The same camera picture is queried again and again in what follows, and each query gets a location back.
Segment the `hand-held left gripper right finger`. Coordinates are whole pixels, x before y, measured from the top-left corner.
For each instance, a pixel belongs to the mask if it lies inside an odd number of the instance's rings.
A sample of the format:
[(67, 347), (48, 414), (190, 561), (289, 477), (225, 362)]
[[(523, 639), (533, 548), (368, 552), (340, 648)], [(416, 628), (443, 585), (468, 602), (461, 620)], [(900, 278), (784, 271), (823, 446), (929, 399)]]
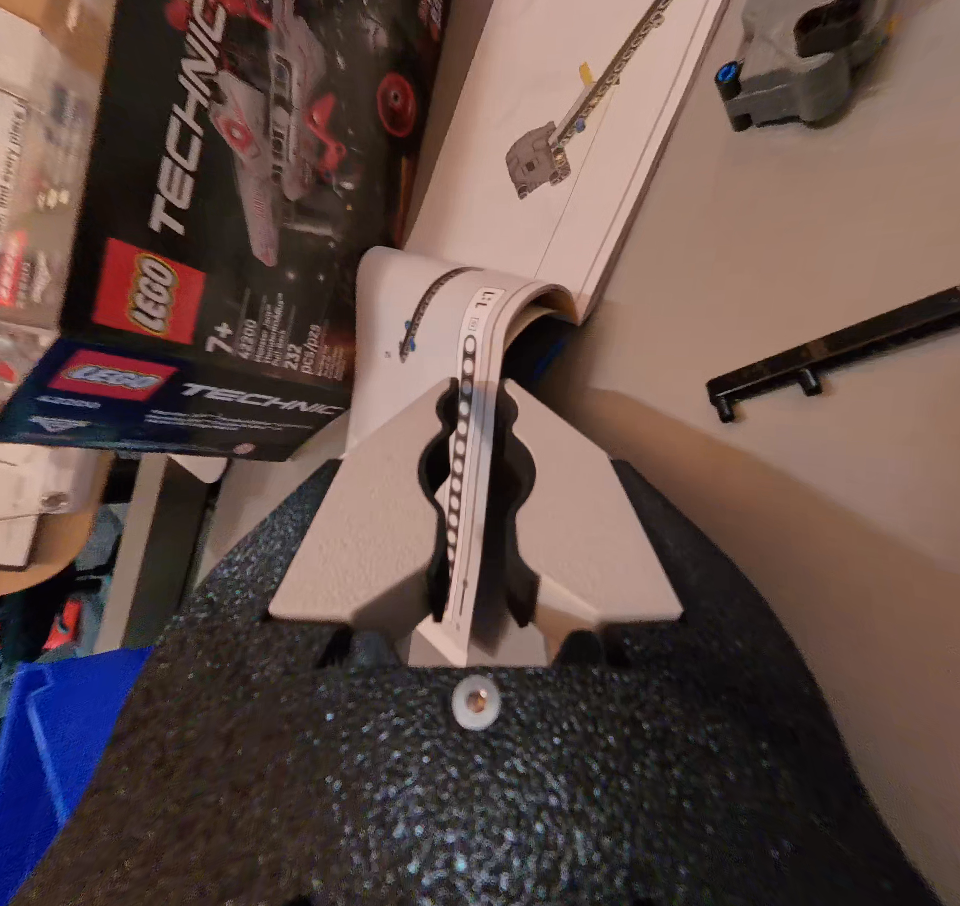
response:
[(676, 623), (683, 606), (611, 457), (514, 380), (498, 389), (490, 582), (508, 622), (572, 635)]

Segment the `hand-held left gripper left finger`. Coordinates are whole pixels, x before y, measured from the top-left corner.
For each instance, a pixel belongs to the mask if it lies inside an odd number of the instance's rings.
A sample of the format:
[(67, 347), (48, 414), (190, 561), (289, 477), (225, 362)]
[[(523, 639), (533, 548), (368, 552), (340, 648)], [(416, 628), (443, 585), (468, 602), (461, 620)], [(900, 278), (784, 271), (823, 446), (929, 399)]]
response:
[(459, 382), (429, 388), (339, 461), (329, 490), (270, 601), (281, 622), (348, 627), (390, 640), (450, 599), (448, 519)]

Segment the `long black toy beam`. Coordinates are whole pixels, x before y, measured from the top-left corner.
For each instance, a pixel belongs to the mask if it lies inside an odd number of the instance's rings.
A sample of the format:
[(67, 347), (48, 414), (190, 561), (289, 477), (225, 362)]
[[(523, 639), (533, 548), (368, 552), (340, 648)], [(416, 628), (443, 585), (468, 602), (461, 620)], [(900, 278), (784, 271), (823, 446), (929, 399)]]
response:
[(953, 286), (722, 374), (705, 388), (720, 422), (731, 424), (750, 399), (792, 387), (821, 396), (828, 373), (958, 327), (959, 288)]

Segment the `white instruction booklet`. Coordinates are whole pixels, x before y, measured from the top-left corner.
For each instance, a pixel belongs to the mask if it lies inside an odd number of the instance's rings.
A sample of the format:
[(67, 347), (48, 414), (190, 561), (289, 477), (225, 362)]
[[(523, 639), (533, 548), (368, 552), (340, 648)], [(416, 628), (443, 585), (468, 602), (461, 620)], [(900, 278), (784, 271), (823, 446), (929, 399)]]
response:
[(494, 0), (405, 250), (359, 264), (346, 455), (440, 381), (459, 382), (446, 513), (451, 586), (422, 635), (470, 665), (491, 583), (491, 467), (506, 350), (602, 299), (728, 0)]

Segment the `blue plastic bin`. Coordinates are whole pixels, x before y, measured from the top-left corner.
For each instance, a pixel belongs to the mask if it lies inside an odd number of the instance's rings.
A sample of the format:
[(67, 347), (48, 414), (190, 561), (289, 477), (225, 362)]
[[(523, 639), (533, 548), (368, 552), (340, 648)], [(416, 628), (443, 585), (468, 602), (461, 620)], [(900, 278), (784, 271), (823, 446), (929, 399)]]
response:
[(152, 647), (23, 664), (1, 742), (1, 903), (78, 807)]

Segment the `black toy set box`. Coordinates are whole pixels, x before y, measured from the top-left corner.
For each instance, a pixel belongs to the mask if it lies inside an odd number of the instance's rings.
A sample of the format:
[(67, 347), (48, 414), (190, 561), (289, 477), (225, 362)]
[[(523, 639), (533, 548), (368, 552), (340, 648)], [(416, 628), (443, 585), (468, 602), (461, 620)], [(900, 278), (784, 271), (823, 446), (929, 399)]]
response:
[(282, 462), (342, 416), (450, 6), (2, 0), (2, 443)]

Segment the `grey toy brick assembly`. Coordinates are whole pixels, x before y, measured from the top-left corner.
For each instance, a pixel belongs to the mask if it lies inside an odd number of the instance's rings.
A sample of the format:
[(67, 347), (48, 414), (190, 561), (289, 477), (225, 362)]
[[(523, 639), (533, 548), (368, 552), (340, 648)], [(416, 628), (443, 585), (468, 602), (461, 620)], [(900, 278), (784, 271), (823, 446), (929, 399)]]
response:
[(735, 132), (842, 113), (887, 43), (900, 0), (746, 0), (742, 41), (714, 84)]

